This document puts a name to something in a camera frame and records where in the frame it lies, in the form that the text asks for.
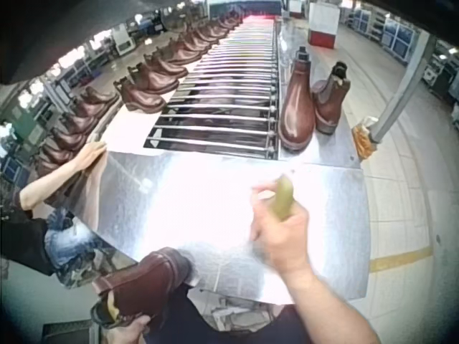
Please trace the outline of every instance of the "factory floor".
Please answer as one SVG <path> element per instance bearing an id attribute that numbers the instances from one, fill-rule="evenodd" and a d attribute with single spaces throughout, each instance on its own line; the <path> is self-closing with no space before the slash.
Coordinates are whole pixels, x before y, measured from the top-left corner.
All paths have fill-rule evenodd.
<path id="1" fill-rule="evenodd" d="M 305 21 L 296 24 L 307 29 Z M 161 37 L 164 44 L 168 39 L 169 34 Z M 379 117 L 403 78 L 404 66 L 346 27 L 339 28 L 334 50 L 308 49 L 330 68 L 337 60 L 347 63 L 351 90 L 344 112 L 351 126 L 366 116 Z M 126 66 L 142 61 L 150 50 L 141 46 L 108 64 L 93 86 L 110 90 L 113 81 L 126 74 Z M 369 319 L 383 343 L 440 342 L 454 325 L 459 302 L 459 134 L 451 125 L 450 112 L 421 82 L 377 152 L 361 166 L 372 261 L 366 297 L 350 303 Z M 43 323 L 86 319 L 95 301 L 89 285 L 67 291 L 54 277 L 14 263 L 8 280 L 2 282 L 1 297 L 4 307 L 14 312 L 13 320 L 35 343 Z M 190 297 L 208 321 L 233 305 L 199 290 Z M 232 322 L 260 326 L 268 321 L 266 315 L 266 310 L 257 308 Z"/>

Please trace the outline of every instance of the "brown boot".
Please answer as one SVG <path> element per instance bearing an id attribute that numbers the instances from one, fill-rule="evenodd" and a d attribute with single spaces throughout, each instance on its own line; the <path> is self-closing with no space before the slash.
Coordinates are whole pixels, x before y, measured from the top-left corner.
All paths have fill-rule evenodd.
<path id="1" fill-rule="evenodd" d="M 50 132 L 57 146 L 67 151 L 78 152 L 86 143 L 86 136 L 83 134 L 69 135 L 56 127 Z"/>
<path id="2" fill-rule="evenodd" d="M 42 146 L 42 152 L 51 162 L 56 163 L 57 165 L 63 165 L 64 163 L 72 160 L 75 156 L 74 153 L 69 150 L 56 149 L 47 143 Z"/>
<path id="3" fill-rule="evenodd" d="M 188 75 L 188 70 L 185 67 L 168 63 L 156 54 L 152 54 L 150 56 L 144 54 L 143 58 L 145 59 L 147 66 L 155 72 L 175 77 L 176 79 L 180 79 L 181 77 L 186 77 Z"/>
<path id="4" fill-rule="evenodd" d="M 138 73 L 135 73 L 131 67 L 128 67 L 128 71 L 141 90 L 151 94 L 163 95 L 179 86 L 179 81 L 176 78 L 154 72 L 144 63 L 138 64 L 137 68 Z"/>
<path id="5" fill-rule="evenodd" d="M 99 121 L 96 117 L 77 117 L 74 115 L 67 115 L 62 118 L 61 123 L 65 129 L 67 129 L 67 132 L 70 135 L 73 135 L 90 133 L 94 130 Z"/>
<path id="6" fill-rule="evenodd" d="M 78 117 L 96 117 L 101 118 L 107 112 L 108 106 L 105 103 L 90 104 L 78 100 L 75 105 L 75 115 Z"/>
<path id="7" fill-rule="evenodd" d="M 327 80 L 319 80 L 312 86 L 312 96 L 316 106 L 316 126 L 321 133 L 331 135 L 341 117 L 341 104 L 351 88 L 346 79 L 347 66 L 337 62 Z"/>
<path id="8" fill-rule="evenodd" d="M 158 113 L 166 106 L 166 102 L 160 95 L 151 95 L 139 90 L 129 80 L 121 84 L 119 82 L 113 84 L 120 90 L 121 99 L 129 111 L 142 110 L 145 113 Z"/>
<path id="9" fill-rule="evenodd" d="M 89 104 L 107 104 L 110 107 L 120 97 L 115 92 L 100 93 L 91 86 L 86 87 L 85 91 L 81 94 L 81 98 Z"/>
<path id="10" fill-rule="evenodd" d="M 57 168 L 59 168 L 58 164 L 50 163 L 49 161 L 46 161 L 42 158 L 39 158 L 35 165 L 35 171 L 37 172 L 39 178 L 50 174 Z"/>
<path id="11" fill-rule="evenodd" d="M 193 35 L 199 39 L 202 39 L 205 42 L 210 44 L 218 44 L 218 38 L 207 36 L 202 28 L 197 28 L 193 31 Z"/>
<path id="12" fill-rule="evenodd" d="M 210 42 L 206 42 L 204 41 L 203 39 L 199 39 L 197 38 L 195 35 L 194 35 L 194 32 L 191 31 L 191 30 L 188 30 L 186 32 L 186 36 L 185 36 L 185 39 L 189 42 L 189 43 L 192 43 L 194 45 L 196 45 L 197 47 L 201 48 L 202 51 L 204 53 L 208 52 L 210 47 L 211 47 L 211 43 Z"/>
<path id="13" fill-rule="evenodd" d="M 152 319 L 150 330 L 157 330 L 169 297 L 189 270 L 188 259 L 166 247 L 137 265 L 99 277 L 93 287 L 100 299 L 91 308 L 91 318 L 104 328 L 115 328 L 128 326 L 140 314 L 148 315 Z"/>
<path id="14" fill-rule="evenodd" d="M 208 34 L 210 37 L 221 39 L 227 36 L 228 29 L 223 29 L 222 27 L 218 27 L 216 24 L 209 23 L 206 27 L 204 27 L 204 33 Z"/>
<path id="15" fill-rule="evenodd" d="M 204 54 L 204 49 L 202 49 L 201 47 L 196 46 L 193 43 L 187 42 L 185 40 L 185 36 L 183 34 L 179 35 L 179 38 L 177 39 L 176 46 L 179 49 L 185 49 L 185 50 L 188 50 L 189 52 L 198 52 L 198 53 L 200 53 L 201 56 Z"/>
<path id="16" fill-rule="evenodd" d="M 210 49 L 210 44 L 201 41 L 200 43 L 196 43 L 196 38 L 194 38 L 190 34 L 180 34 L 179 41 L 182 41 L 184 44 L 184 48 L 189 50 L 190 52 L 200 52 L 201 55 L 206 54 Z"/>
<path id="17" fill-rule="evenodd" d="M 297 54 L 279 119 L 280 139 L 292 151 L 302 150 L 309 144 L 316 124 L 309 90 L 310 73 L 309 56 Z"/>
<path id="18" fill-rule="evenodd" d="M 169 42 L 168 48 L 171 50 L 172 56 L 166 61 L 174 65 L 187 65 L 198 61 L 202 56 L 201 52 L 190 52 L 189 50 L 180 49 L 174 41 Z"/>

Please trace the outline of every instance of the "yellow floor line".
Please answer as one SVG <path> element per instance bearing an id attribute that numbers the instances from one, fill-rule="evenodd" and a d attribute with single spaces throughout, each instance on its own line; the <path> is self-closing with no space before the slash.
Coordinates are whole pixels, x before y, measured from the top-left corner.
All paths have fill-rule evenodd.
<path id="1" fill-rule="evenodd" d="M 405 252 L 401 254 L 396 254 L 394 256 L 372 259 L 370 260 L 370 273 L 394 269 L 395 267 L 401 267 L 403 265 L 412 264 L 414 262 L 417 262 L 418 260 L 430 257 L 432 255 L 433 249 L 431 246 L 428 246 L 413 252 Z"/>

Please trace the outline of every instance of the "yellow cloth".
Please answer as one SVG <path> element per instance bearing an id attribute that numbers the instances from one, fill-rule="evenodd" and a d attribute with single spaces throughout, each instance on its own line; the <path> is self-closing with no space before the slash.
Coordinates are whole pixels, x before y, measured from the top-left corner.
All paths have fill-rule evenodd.
<path id="1" fill-rule="evenodd" d="M 354 137 L 354 143 L 360 160 L 367 159 L 375 151 L 375 147 L 369 138 L 368 129 L 362 124 L 358 124 L 352 128 L 352 136 Z"/>

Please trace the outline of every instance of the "human hand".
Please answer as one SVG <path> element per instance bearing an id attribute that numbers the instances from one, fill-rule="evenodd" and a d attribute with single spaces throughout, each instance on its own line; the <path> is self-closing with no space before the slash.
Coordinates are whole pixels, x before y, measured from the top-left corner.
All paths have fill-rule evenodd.
<path id="1" fill-rule="evenodd" d="M 105 142 L 90 142 L 86 143 L 82 150 L 71 160 L 75 171 L 82 171 L 88 168 L 100 154 L 107 150 L 107 144 Z"/>
<path id="2" fill-rule="evenodd" d="M 290 217 L 280 221 L 269 209 L 269 200 L 260 200 L 262 191 L 275 191 L 275 183 L 253 188 L 251 240 L 260 240 L 269 263 L 287 282 L 296 275 L 312 273 L 308 262 L 309 213 L 293 202 Z"/>
<path id="3" fill-rule="evenodd" d="M 142 315 L 129 326 L 113 328 L 108 331 L 107 338 L 110 344 L 138 344 L 138 341 L 150 322 L 150 317 Z"/>

